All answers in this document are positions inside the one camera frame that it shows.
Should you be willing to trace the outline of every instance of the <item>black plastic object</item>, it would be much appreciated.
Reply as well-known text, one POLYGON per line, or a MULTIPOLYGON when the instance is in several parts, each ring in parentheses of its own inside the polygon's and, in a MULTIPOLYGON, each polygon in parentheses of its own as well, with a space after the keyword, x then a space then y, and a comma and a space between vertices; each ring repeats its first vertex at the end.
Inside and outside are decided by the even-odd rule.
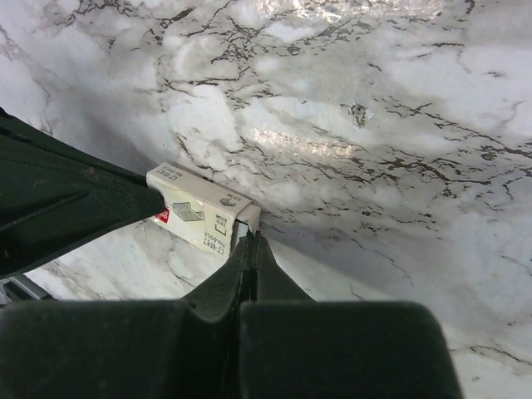
POLYGON ((12 399, 461 398, 426 309, 315 303, 259 235, 179 301, 16 303, 0 325, 12 399))
POLYGON ((65 145, 0 108, 0 278, 164 209, 144 176, 65 145))

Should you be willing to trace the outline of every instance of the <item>red label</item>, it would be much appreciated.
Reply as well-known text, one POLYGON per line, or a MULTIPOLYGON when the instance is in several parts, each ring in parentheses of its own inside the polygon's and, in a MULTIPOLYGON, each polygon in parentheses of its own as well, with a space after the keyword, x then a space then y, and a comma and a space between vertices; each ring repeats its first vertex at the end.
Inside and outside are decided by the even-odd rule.
POLYGON ((166 208, 160 214, 156 214, 155 217, 161 222, 168 223, 168 218, 170 217, 170 210, 166 208))

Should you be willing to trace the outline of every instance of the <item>marble countertop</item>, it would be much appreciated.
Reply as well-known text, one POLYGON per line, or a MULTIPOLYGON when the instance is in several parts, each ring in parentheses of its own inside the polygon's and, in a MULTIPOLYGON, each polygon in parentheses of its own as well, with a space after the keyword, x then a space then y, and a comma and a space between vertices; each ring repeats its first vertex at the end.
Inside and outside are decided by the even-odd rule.
MULTIPOLYGON (((445 326, 470 398, 532 391, 532 2, 0 2, 0 105, 144 174, 254 198, 318 299, 445 326)), ((219 263, 143 222, 30 275, 177 298, 219 263)))

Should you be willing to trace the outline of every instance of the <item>white box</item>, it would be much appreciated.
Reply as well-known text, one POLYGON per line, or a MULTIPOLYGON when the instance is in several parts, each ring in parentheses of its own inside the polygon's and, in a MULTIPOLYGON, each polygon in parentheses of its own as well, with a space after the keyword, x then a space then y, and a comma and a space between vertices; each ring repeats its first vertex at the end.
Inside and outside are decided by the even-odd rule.
POLYGON ((161 193, 166 211, 154 221, 207 252, 228 258, 239 237, 259 228, 251 199, 164 163, 150 170, 148 186, 161 193))

